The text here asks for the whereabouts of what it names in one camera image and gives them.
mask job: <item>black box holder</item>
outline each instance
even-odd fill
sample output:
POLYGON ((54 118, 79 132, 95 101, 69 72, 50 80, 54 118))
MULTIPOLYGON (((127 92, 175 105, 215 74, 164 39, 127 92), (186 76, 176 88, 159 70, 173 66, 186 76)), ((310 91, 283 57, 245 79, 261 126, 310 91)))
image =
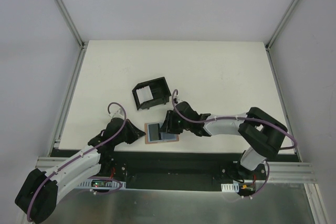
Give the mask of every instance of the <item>black box holder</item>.
POLYGON ((135 100, 135 104, 137 107, 137 110, 139 109, 149 109, 150 107, 156 106, 156 105, 160 105, 160 104, 166 104, 167 102, 169 102, 169 97, 172 96, 172 94, 170 93, 170 90, 168 88, 166 79, 164 77, 160 77, 154 80, 150 80, 150 81, 145 81, 145 82, 141 82, 138 83, 134 89, 132 90, 133 96, 134 96, 134 100, 135 100), (139 103, 139 98, 137 95, 137 89, 141 89, 144 88, 146 86, 150 87, 150 90, 152 92, 153 95, 153 99, 149 100, 149 101, 145 101, 142 104, 139 103))

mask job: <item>white table surface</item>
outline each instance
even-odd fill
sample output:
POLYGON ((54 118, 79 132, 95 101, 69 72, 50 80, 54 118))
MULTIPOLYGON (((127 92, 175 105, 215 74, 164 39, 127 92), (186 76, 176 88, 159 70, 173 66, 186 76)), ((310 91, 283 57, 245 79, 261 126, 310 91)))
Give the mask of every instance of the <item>white table surface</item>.
MULTIPOLYGON (((198 113, 232 115, 257 106, 286 125, 261 42, 91 40, 59 148, 82 149, 105 129, 111 119, 107 105, 112 101, 121 103, 131 122, 143 131, 145 123, 163 121, 171 103, 137 111, 132 95, 139 82, 162 76, 171 92, 178 89, 179 98, 198 113)), ((283 146, 289 145, 286 138, 283 146)), ((240 136, 197 137, 185 131, 178 142, 145 144, 143 137, 115 150, 241 153, 248 147, 240 136)))

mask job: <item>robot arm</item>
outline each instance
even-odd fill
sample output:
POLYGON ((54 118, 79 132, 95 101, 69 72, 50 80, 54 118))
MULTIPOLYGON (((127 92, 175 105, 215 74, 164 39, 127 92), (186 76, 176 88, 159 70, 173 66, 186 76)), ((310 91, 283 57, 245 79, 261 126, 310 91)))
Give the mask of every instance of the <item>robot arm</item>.
POLYGON ((30 172, 15 199, 15 204, 32 221, 39 224, 52 214, 64 196, 85 179, 96 174, 110 174, 114 166, 112 158, 115 146, 122 142, 131 144, 145 135, 130 120, 126 120, 125 126, 112 141, 99 146, 116 134, 123 122, 124 119, 113 117, 106 129, 91 139, 88 145, 74 156, 44 172, 39 169, 30 172), (41 185, 43 185, 42 188, 33 200, 34 194, 41 185))
POLYGON ((160 131, 181 134, 183 130, 188 130, 197 136, 208 137, 219 134, 240 135, 251 147, 241 156, 237 169, 240 174, 248 174, 265 159, 276 157, 285 138, 284 134, 269 125, 250 121, 253 119, 269 122, 287 132, 283 124, 259 108, 251 108, 247 113, 240 115, 219 116, 198 114, 187 102, 179 102, 175 110, 167 111, 160 131))

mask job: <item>gray wall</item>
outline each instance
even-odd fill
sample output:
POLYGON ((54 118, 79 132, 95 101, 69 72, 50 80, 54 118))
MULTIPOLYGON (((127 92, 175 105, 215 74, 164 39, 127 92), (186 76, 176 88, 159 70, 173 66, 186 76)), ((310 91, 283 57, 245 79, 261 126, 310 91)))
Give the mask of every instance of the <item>gray wall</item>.
POLYGON ((264 41, 291 0, 64 0, 83 40, 264 41))
POLYGON ((79 48, 53 0, 0 0, 0 223, 47 154, 79 48))
POLYGON ((303 160, 336 223, 336 0, 302 0, 271 57, 303 160))

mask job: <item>reflective metal surface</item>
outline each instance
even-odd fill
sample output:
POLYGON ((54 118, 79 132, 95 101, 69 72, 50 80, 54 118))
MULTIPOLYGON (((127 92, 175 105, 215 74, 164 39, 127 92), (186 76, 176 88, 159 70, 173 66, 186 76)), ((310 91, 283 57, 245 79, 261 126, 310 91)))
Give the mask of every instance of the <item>reflective metal surface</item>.
POLYGON ((120 190, 71 192, 44 224, 314 223, 304 185, 268 184, 252 200, 235 193, 120 190))

